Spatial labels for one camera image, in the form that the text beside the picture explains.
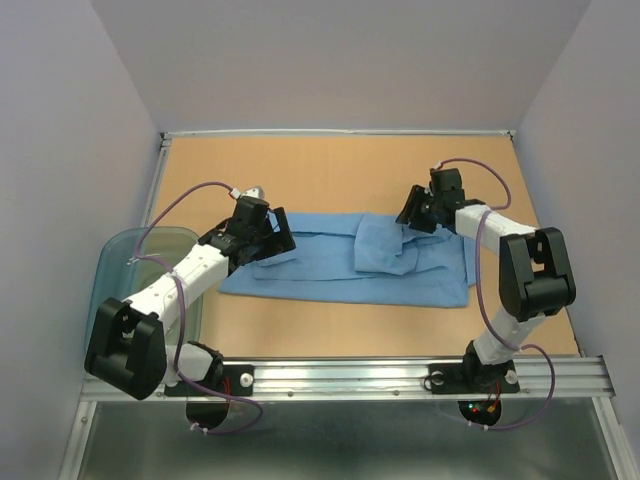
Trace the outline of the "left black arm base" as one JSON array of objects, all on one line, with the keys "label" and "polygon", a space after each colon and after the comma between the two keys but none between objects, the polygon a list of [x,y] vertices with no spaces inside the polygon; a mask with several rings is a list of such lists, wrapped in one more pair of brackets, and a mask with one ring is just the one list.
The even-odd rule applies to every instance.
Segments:
[{"label": "left black arm base", "polygon": [[[255,367],[251,364],[225,364],[220,373],[208,374],[197,381],[201,387],[231,396],[250,397],[253,395]],[[207,393],[182,381],[175,386],[165,386],[167,397],[206,397]]]}]

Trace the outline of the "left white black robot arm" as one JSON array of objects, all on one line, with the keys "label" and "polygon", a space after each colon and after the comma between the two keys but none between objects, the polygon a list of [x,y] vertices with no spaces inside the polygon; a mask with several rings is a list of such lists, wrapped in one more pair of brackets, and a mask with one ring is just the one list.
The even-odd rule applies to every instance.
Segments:
[{"label": "left white black robot arm", "polygon": [[123,299],[98,307],[84,361],[87,373],[137,400],[159,386],[189,382],[199,393],[222,382],[219,354],[184,333],[169,345],[173,325],[186,328],[186,310],[238,268],[294,250],[283,208],[242,195],[230,218],[201,236],[159,279]]}]

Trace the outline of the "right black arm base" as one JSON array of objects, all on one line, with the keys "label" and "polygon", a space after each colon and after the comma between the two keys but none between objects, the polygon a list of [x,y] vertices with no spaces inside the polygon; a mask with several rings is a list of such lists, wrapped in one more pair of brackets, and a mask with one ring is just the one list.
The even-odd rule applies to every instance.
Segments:
[{"label": "right black arm base", "polygon": [[476,372],[461,363],[436,363],[428,366],[423,383],[435,395],[482,395],[496,392],[497,387],[501,393],[519,393],[518,381],[507,380],[507,373],[513,370],[513,363],[480,366]]}]

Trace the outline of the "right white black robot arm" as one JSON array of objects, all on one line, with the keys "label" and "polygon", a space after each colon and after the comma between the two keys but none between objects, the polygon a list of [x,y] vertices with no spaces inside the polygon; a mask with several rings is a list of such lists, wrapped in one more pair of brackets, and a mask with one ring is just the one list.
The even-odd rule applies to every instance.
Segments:
[{"label": "right white black robot arm", "polygon": [[457,363],[433,363],[424,384],[435,395],[483,395],[519,390],[514,358],[531,332],[576,298],[565,240],[554,227],[537,228],[469,199],[458,169],[438,166],[428,186],[412,186],[397,223],[420,232],[443,227],[498,258],[501,306]]}]

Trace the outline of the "light blue long sleeve shirt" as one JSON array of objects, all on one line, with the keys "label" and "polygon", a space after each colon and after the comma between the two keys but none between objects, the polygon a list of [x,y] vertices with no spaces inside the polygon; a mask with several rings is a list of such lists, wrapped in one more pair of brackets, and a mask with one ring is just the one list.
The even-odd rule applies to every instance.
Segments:
[{"label": "light blue long sleeve shirt", "polygon": [[290,300],[461,308],[475,284],[473,241],[372,213],[291,213],[296,247],[250,263],[220,292]]}]

